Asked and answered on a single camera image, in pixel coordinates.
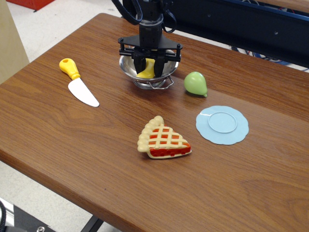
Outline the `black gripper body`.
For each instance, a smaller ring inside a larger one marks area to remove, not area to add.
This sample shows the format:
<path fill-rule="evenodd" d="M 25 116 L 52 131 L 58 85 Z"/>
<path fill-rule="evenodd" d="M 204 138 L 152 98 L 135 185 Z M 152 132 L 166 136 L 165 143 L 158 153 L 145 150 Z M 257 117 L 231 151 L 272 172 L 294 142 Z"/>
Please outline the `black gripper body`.
<path fill-rule="evenodd" d="M 183 45 L 168 39 L 163 34 L 163 21 L 143 20 L 139 24 L 139 34 L 118 39 L 119 54 L 133 58 L 135 55 L 142 58 L 157 59 L 163 57 L 164 61 L 181 61 Z"/>

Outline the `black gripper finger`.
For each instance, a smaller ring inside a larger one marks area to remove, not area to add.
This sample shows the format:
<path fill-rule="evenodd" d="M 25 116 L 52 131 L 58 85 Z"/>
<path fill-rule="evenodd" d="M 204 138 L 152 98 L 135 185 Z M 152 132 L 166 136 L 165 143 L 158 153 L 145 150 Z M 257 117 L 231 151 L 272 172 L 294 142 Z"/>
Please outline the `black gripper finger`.
<path fill-rule="evenodd" d="M 145 70 L 146 58 L 142 53 L 135 52 L 133 56 L 133 62 L 137 74 Z"/>
<path fill-rule="evenodd" d="M 158 57 L 155 58 L 154 62 L 154 74 L 155 77 L 161 77 L 163 73 L 163 69 L 166 63 L 165 55 L 160 54 Z"/>

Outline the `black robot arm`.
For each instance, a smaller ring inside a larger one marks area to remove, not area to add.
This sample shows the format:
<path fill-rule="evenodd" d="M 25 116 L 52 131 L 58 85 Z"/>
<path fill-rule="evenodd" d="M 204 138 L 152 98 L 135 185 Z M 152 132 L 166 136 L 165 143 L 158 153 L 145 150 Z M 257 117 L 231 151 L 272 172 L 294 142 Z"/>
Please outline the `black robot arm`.
<path fill-rule="evenodd" d="M 154 76 L 161 77 L 166 63 L 181 61 L 182 44 L 166 38 L 163 32 L 172 33 L 175 29 L 166 30 L 164 16 L 168 15 L 176 22 L 168 10 L 171 0 L 131 0 L 130 10 L 125 8 L 125 1 L 113 1 L 114 5 L 129 23 L 139 26 L 139 34 L 118 39 L 119 53 L 133 59 L 137 73 L 146 68 L 146 59 L 154 59 Z"/>

